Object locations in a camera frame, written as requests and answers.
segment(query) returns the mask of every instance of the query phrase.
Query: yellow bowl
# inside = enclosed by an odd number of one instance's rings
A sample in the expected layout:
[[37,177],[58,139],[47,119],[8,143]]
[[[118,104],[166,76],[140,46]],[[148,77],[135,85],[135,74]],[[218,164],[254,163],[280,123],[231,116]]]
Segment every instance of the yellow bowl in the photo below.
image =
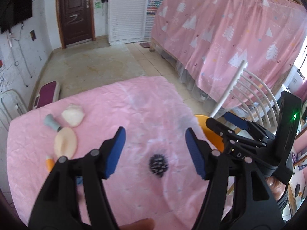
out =
[[219,135],[215,134],[212,130],[207,128],[206,121],[209,117],[205,115],[195,115],[198,119],[198,123],[200,127],[203,129],[204,134],[208,138],[208,140],[220,151],[224,151],[224,143],[223,138],[221,138]]

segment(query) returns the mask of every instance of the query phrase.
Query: tiled floor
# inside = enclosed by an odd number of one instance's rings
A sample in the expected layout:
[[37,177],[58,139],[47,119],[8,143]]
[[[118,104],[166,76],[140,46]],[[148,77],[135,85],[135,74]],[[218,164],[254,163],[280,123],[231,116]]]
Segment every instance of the tiled floor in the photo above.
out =
[[194,114],[208,113],[202,103],[179,82],[173,66],[158,52],[150,52],[139,43],[109,46],[106,39],[83,43],[55,53],[42,75],[39,88],[57,80],[60,99],[95,87],[138,76],[163,76],[174,84],[184,103]]
[[186,86],[179,82],[179,76],[174,67],[161,57],[156,51],[151,53],[149,48],[143,48],[139,43],[126,44],[132,55],[143,67],[148,76],[163,76],[174,84],[184,103],[189,106],[194,114],[207,115],[203,104],[192,97],[192,93]]

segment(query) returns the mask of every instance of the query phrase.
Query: hand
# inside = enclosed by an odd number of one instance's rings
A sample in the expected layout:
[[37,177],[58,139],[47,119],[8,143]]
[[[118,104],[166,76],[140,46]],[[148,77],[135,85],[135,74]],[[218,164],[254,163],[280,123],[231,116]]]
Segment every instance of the hand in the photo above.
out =
[[155,222],[153,219],[139,220],[130,225],[119,227],[121,230],[154,230]]
[[284,194],[286,185],[273,176],[267,178],[266,181],[275,197],[275,200],[278,201]]

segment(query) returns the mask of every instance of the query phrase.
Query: wooden bed leg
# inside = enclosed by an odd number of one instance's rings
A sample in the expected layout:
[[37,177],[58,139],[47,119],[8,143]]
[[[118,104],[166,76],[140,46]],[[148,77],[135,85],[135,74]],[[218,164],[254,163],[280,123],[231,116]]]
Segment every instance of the wooden bed leg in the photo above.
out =
[[149,51],[150,52],[154,52],[156,49],[155,49],[155,47],[156,47],[156,44],[154,43],[154,42],[150,42],[150,48],[149,48]]

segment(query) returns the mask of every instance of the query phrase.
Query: black television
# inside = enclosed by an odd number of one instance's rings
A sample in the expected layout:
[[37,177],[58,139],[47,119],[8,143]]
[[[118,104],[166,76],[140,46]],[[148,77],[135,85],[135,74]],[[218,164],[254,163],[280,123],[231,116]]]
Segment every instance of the black television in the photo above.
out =
[[0,17],[1,33],[32,17],[32,0],[10,0]]

